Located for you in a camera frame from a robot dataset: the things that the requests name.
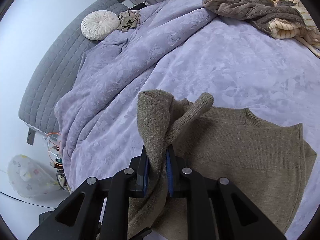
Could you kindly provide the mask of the grey quilted mattress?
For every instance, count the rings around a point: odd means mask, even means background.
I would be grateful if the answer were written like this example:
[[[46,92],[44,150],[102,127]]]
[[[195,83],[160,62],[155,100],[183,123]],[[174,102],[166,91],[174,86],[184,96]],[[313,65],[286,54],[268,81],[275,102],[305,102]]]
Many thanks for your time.
[[[31,129],[42,134],[59,131],[55,105],[72,89],[83,53],[98,44],[82,35],[80,24],[85,16],[97,10],[118,15],[128,7],[116,0],[97,0],[72,20],[53,42],[37,65],[18,111],[18,117]]]

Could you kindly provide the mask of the lavender plush blanket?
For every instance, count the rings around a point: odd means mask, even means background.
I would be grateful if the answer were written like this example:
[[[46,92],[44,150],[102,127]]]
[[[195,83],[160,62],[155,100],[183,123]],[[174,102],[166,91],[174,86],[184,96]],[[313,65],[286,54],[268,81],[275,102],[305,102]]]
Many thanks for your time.
[[[148,90],[189,102],[209,93],[214,107],[247,108],[280,127],[302,124],[317,157],[284,232],[300,236],[319,204],[319,59],[308,48],[218,16],[202,0],[142,9],[137,29],[115,31],[84,54],[72,90],[55,107],[72,190],[88,177],[113,176],[141,154],[137,103]]]

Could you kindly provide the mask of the olive brown knit sweater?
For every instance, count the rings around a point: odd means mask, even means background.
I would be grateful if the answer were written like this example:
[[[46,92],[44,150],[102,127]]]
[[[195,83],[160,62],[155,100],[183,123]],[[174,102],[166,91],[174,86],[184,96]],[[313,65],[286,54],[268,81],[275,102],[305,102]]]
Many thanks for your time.
[[[146,196],[130,200],[128,237],[146,227],[167,239],[187,237],[185,200],[167,199],[169,145],[202,176],[232,181],[281,232],[291,225],[317,157],[302,124],[280,127],[213,102],[209,93],[195,102],[163,90],[139,93],[137,126],[151,173]]]

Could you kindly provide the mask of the dark brown fuzzy garment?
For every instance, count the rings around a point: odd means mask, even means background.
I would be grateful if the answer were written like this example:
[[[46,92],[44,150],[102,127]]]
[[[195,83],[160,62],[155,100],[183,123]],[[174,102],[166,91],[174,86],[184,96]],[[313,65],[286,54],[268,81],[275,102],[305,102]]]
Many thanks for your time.
[[[277,11],[268,0],[202,0],[202,5],[219,16],[247,21],[253,26],[253,18]]]

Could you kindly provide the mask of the cream striped garment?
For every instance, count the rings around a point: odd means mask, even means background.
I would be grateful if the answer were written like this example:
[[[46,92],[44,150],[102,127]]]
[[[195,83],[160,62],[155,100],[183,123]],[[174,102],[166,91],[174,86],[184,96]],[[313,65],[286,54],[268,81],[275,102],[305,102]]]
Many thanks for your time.
[[[295,38],[319,57],[319,29],[300,0],[268,0],[276,12],[253,18],[254,26],[279,40]]]

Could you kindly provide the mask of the round cream pleated cushion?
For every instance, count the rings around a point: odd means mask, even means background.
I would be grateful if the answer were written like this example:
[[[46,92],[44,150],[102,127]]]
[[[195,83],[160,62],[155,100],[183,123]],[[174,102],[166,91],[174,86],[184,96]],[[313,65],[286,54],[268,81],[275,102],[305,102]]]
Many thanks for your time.
[[[85,16],[80,24],[80,30],[85,38],[101,41],[115,31],[119,25],[119,17],[114,12],[97,10]]]

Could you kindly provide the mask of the small beige crumpled garment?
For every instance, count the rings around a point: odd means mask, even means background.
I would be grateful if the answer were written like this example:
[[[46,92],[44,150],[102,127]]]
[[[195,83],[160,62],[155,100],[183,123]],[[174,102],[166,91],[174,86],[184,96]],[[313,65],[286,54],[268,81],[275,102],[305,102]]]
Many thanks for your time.
[[[135,29],[140,22],[139,10],[127,10],[119,14],[120,25],[118,30],[127,32],[129,29]]]

